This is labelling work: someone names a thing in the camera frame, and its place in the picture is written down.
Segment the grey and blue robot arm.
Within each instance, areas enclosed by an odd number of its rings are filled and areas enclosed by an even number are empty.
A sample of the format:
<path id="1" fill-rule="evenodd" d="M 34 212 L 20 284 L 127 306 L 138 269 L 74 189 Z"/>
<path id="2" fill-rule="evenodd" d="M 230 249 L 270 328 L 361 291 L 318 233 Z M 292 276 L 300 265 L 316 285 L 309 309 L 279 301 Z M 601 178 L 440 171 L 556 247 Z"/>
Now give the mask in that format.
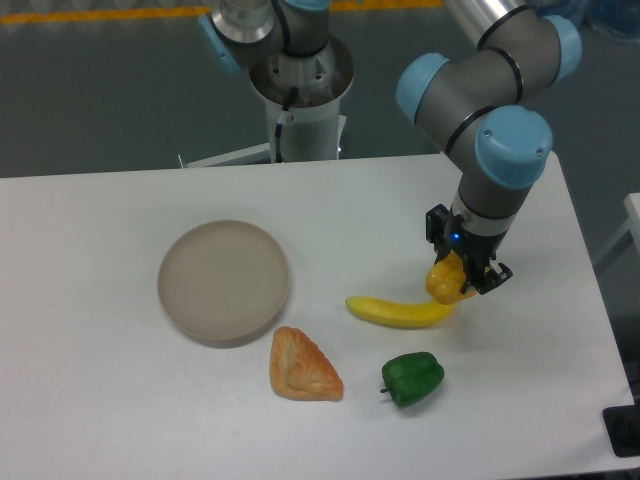
<path id="1" fill-rule="evenodd" d="M 265 105 L 273 162 L 334 159 L 340 101 L 354 78 L 347 47 L 329 31 L 326 1 L 215 1 L 200 27 L 229 71 L 247 71 Z M 487 293 L 511 270 L 496 259 L 552 150 L 553 135 L 526 96 L 573 72 L 582 56 L 575 26 L 541 17 L 523 1 L 450 1 L 475 52 L 414 60 L 395 90 L 398 106 L 461 171 L 449 206 L 426 213 L 436 259 L 462 262 L 463 291 Z"/>

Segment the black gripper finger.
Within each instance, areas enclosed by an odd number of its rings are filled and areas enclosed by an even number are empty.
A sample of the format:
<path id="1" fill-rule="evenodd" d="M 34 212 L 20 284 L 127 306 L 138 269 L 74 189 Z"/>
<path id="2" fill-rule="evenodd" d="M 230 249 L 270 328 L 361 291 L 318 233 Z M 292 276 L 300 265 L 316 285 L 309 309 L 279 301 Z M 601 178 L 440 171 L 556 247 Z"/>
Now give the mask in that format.
<path id="1" fill-rule="evenodd" d="M 449 210 L 438 204 L 425 214 L 425 237 L 429 243 L 445 241 L 445 229 L 449 218 Z"/>
<path id="2" fill-rule="evenodd" d="M 512 277 L 512 270 L 502 262 L 499 262 L 498 266 L 499 268 L 495 269 L 491 265 L 483 266 L 474 260 L 464 260 L 465 281 L 460 293 L 467 294 L 474 290 L 480 295 L 485 295 L 504 284 Z"/>

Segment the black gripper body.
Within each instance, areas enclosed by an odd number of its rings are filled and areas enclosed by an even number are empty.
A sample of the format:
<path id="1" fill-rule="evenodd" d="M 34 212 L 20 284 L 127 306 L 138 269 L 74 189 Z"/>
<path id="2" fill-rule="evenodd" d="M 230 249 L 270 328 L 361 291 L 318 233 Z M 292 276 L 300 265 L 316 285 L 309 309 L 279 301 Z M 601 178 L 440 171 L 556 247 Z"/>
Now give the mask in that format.
<path id="1" fill-rule="evenodd" d="M 457 217 L 449 215 L 445 229 L 445 241 L 432 243 L 436 252 L 434 263 L 446 258 L 451 251 L 464 260 L 474 260 L 483 266 L 490 265 L 496 258 L 497 249 L 504 239 L 504 234 L 483 236 L 471 233 L 462 227 Z"/>

